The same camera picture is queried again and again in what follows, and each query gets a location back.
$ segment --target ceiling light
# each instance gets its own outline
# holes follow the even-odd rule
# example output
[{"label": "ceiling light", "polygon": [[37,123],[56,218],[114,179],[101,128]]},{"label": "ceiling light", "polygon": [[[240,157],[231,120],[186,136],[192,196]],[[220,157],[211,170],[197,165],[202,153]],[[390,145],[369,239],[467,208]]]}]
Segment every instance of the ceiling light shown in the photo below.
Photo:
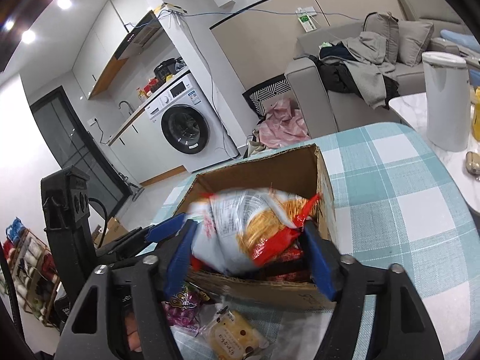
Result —
[{"label": "ceiling light", "polygon": [[68,9],[71,7],[70,0],[57,0],[57,5],[62,9]]},{"label": "ceiling light", "polygon": [[29,44],[35,40],[35,33],[32,30],[27,30],[22,34],[22,42]]},{"label": "ceiling light", "polygon": [[5,29],[10,31],[14,27],[15,22],[13,20],[7,20],[5,23]]}]

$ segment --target small cardboard box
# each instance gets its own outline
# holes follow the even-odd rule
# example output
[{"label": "small cardboard box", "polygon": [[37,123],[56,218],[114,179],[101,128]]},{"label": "small cardboard box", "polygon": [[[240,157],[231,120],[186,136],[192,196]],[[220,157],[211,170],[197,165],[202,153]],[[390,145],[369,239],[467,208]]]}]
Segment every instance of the small cardboard box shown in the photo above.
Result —
[{"label": "small cardboard box", "polygon": [[[107,245],[109,242],[112,242],[127,233],[127,229],[122,226],[122,224],[118,221],[117,218],[111,218],[106,225],[106,234],[102,246]],[[101,239],[102,233],[99,232],[94,240],[94,244],[98,246]]]},{"label": "small cardboard box", "polygon": [[[175,214],[186,212],[189,204],[206,192],[269,187],[308,199],[321,192],[319,232],[322,238],[337,243],[332,186],[322,154],[316,145],[290,149],[199,174]],[[300,310],[334,306],[311,283],[241,280],[204,271],[191,271],[188,278],[204,290],[270,306]]]}]

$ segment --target teal and white tablecloth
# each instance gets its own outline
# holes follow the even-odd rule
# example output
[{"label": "teal and white tablecloth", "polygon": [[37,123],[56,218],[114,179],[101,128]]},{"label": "teal and white tablecloth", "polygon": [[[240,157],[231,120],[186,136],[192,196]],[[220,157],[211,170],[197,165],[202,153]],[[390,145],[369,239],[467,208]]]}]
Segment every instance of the teal and white tablecloth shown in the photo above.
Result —
[{"label": "teal and white tablecloth", "polygon": [[[332,181],[340,252],[369,266],[402,264],[429,312],[445,358],[459,358],[480,329],[480,240],[444,166],[416,132],[396,123],[294,146],[312,143],[320,147]],[[172,191],[155,223],[172,215],[193,180],[192,175]],[[274,360],[312,359],[332,313],[234,306],[275,342]],[[355,359],[365,358],[373,317],[374,296],[369,296]],[[185,359],[215,359],[201,338],[174,335]]]}]

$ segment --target screw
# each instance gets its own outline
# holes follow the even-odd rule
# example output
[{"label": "screw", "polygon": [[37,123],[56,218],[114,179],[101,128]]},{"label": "screw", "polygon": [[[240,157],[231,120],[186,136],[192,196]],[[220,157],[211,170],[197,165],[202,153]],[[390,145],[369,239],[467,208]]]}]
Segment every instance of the screw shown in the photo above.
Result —
[{"label": "screw", "polygon": [[344,264],[350,265],[355,263],[357,260],[355,259],[355,257],[350,256],[349,254],[344,254],[342,257],[340,257],[340,261],[342,261]]},{"label": "screw", "polygon": [[143,258],[142,262],[144,264],[148,264],[149,266],[155,264],[158,261],[158,257],[154,256],[153,254],[150,254],[146,257]]},{"label": "screw", "polygon": [[107,271],[107,266],[106,265],[99,265],[97,268],[94,269],[94,272],[97,275],[102,275]]},{"label": "screw", "polygon": [[405,269],[400,264],[392,264],[390,269],[395,272],[396,274],[402,274],[405,272]]}]

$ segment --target sofa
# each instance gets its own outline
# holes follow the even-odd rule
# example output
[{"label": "sofa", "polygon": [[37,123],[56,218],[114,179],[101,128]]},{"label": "sofa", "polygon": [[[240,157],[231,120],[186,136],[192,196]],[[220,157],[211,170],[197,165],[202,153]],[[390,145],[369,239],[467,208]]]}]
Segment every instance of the sofa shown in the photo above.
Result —
[{"label": "sofa", "polygon": [[[434,23],[433,36],[438,36],[441,29],[469,33],[464,22],[444,0],[397,1],[404,14],[399,19]],[[326,91],[317,67],[306,57],[318,56],[319,45],[323,42],[336,43],[339,39],[357,37],[362,31],[363,20],[352,20],[339,26],[322,27],[297,38],[297,57],[288,64],[285,77],[292,87],[312,138],[372,123],[400,121],[393,111],[382,107],[372,109],[355,94]],[[456,44],[439,37],[432,37],[427,50],[460,55]],[[423,64],[410,67],[397,62],[395,74],[401,96],[425,92]]]}]

